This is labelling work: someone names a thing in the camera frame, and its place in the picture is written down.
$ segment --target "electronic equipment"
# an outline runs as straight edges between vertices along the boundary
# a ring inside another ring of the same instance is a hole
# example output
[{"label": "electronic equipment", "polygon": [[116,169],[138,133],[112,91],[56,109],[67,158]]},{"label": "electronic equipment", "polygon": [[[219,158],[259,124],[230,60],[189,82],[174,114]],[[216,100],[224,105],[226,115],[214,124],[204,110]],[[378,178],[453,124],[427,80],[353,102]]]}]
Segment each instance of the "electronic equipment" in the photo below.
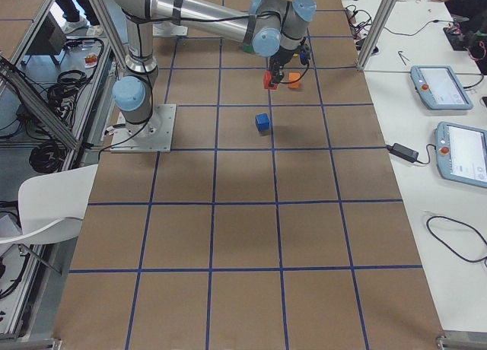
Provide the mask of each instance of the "electronic equipment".
[{"label": "electronic equipment", "polygon": [[460,28],[445,27],[443,28],[444,35],[447,36],[447,40],[454,51],[465,51],[466,43],[463,38],[463,34],[460,32]]},{"label": "electronic equipment", "polygon": [[443,178],[487,188],[487,131],[440,122],[435,137]]},{"label": "electronic equipment", "polygon": [[473,103],[450,66],[413,66],[411,79],[422,102],[433,110],[470,110]]}]

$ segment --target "power adapter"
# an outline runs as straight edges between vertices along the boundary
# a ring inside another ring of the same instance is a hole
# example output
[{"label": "power adapter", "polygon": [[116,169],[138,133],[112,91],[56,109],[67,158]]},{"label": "power adapter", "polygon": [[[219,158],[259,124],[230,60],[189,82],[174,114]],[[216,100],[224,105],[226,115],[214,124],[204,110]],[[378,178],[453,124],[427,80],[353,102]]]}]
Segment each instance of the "power adapter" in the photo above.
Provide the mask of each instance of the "power adapter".
[{"label": "power adapter", "polygon": [[403,160],[409,162],[416,162],[418,160],[419,153],[417,151],[414,151],[411,148],[407,148],[406,146],[400,145],[399,143],[395,143],[392,146],[386,145],[386,147],[390,154],[394,154],[398,158],[402,158]]}]

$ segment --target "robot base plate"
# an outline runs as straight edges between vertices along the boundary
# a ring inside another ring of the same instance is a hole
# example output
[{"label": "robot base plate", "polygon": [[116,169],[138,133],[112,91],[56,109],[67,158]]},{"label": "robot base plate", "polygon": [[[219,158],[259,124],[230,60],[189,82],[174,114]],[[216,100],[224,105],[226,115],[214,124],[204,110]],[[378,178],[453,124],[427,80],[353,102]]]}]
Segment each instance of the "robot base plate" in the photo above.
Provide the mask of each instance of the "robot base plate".
[{"label": "robot base plate", "polygon": [[[173,140],[174,120],[176,119],[176,104],[154,105],[154,111],[162,121],[161,127],[150,138],[131,138],[127,142],[110,148],[112,152],[170,152]],[[125,118],[120,113],[117,123],[125,123]],[[125,128],[116,129],[113,134],[112,144],[125,141],[130,134]]]}]

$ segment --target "metal bracket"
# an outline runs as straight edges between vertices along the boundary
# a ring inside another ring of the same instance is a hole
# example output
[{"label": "metal bracket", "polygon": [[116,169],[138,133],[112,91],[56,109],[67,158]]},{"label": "metal bracket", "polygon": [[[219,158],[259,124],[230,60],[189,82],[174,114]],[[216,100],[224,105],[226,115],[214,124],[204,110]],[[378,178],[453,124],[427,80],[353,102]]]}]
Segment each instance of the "metal bracket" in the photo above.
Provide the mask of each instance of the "metal bracket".
[{"label": "metal bracket", "polygon": [[487,350],[487,343],[474,341],[459,341],[447,339],[446,337],[438,337],[436,339],[439,350]]},{"label": "metal bracket", "polygon": [[152,33],[155,38],[185,37],[188,35],[188,27],[163,21],[152,25]]}]

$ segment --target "floor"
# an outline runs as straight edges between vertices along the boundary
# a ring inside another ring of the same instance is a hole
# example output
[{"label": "floor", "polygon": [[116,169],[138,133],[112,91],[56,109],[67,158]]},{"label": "floor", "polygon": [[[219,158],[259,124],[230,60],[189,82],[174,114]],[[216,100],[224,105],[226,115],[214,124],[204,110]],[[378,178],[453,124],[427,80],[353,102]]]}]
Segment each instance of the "floor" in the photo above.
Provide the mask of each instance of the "floor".
[{"label": "floor", "polygon": [[436,348],[342,3],[316,1],[298,89],[264,90],[266,60],[240,44],[154,40],[172,151],[102,154],[54,328],[63,349]]}]

